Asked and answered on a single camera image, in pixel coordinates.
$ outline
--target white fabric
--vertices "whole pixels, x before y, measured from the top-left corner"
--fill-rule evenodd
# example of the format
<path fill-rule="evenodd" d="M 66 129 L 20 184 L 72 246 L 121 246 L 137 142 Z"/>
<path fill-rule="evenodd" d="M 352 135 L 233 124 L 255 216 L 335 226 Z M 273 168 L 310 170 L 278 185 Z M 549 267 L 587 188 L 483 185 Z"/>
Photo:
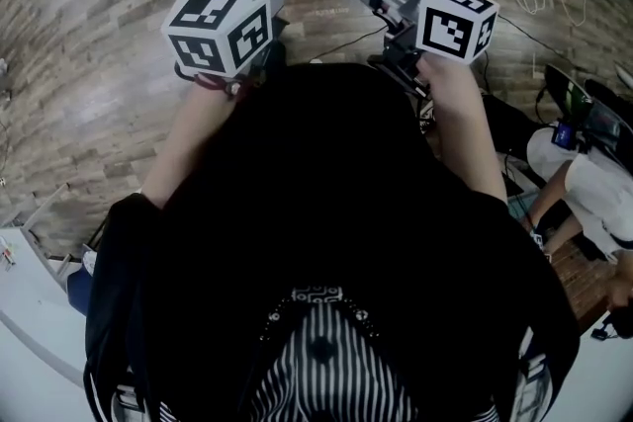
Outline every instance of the white fabric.
<path fill-rule="evenodd" d="M 527 143 L 527 161 L 547 181 L 564 162 L 573 160 L 565 179 L 564 200 L 583 226 L 585 237 L 615 263 L 615 252 L 622 248 L 609 232 L 618 239 L 633 240 L 633 178 L 597 148 L 584 155 L 556 146 L 552 133 L 550 128 L 534 132 Z"/>

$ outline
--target black shirt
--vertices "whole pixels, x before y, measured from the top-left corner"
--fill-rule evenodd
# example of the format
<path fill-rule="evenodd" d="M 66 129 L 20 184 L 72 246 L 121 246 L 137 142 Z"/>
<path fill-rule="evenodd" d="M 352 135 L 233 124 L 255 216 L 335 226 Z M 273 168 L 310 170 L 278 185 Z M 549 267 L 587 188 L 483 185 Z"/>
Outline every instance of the black shirt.
<path fill-rule="evenodd" d="M 433 157 L 405 94 L 368 67 L 288 68 L 237 107 L 164 211 L 140 201 L 121 215 L 144 217 L 126 232 L 143 240 L 111 219 L 104 244 L 147 252 L 128 350 L 180 420 L 246 417 L 304 317 L 267 326 L 294 287 L 342 287 L 362 303 L 380 330 L 366 338 L 421 420 L 470 420 L 492 396 L 503 419 L 526 325 L 561 371 L 576 354 L 541 252 L 501 201 Z"/>

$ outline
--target person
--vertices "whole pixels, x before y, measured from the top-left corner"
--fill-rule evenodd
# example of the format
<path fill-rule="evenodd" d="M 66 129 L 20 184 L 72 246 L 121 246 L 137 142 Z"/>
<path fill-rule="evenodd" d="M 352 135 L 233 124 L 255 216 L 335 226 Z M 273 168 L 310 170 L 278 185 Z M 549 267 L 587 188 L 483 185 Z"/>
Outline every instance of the person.
<path fill-rule="evenodd" d="M 559 74 L 566 88 L 568 78 Z M 551 255 L 582 234 L 615 264 L 605 288 L 608 309 L 618 334 L 633 337 L 631 314 L 617 311 L 628 308 L 633 298 L 633 178 L 595 146 L 587 153 L 561 148 L 552 142 L 552 127 L 533 122 L 496 97 L 485 97 L 484 104 L 496 150 L 526 161 L 546 182 L 522 220 L 524 228 L 537 228 L 564 201 L 571 214 L 547 240 L 544 252 Z"/>
<path fill-rule="evenodd" d="M 93 413 L 136 392 L 169 422 L 509 420 L 528 326 L 551 358 L 539 395 L 556 395 L 577 322 L 508 213 L 475 78 L 432 54 L 417 66 L 441 162 L 370 67 L 284 67 L 247 93 L 197 77 L 104 229 Z"/>

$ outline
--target black and white striped fabric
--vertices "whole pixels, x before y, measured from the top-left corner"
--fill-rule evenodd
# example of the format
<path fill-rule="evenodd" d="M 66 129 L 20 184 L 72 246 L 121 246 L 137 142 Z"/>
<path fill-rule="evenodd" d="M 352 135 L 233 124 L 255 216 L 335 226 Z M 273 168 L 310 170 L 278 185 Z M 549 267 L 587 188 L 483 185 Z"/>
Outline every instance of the black and white striped fabric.
<path fill-rule="evenodd" d="M 407 422 L 399 379 L 334 304 L 315 304 L 251 400 L 252 422 Z M 476 418 L 498 421 L 493 406 Z"/>

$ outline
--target white shirt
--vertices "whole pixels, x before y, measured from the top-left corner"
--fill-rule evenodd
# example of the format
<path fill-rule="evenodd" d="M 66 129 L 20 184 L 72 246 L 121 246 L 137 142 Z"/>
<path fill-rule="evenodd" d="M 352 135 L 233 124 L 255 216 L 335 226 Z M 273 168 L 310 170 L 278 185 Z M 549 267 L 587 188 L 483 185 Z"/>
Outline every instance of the white shirt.
<path fill-rule="evenodd" d="M 597 148 L 581 154 L 556 146 L 550 128 L 537 130 L 527 143 L 527 161 L 546 181 L 568 160 L 573 162 L 565 178 L 564 201 L 585 237 L 616 263 L 615 252 L 622 247 L 609 232 L 623 241 L 633 240 L 633 177 Z"/>

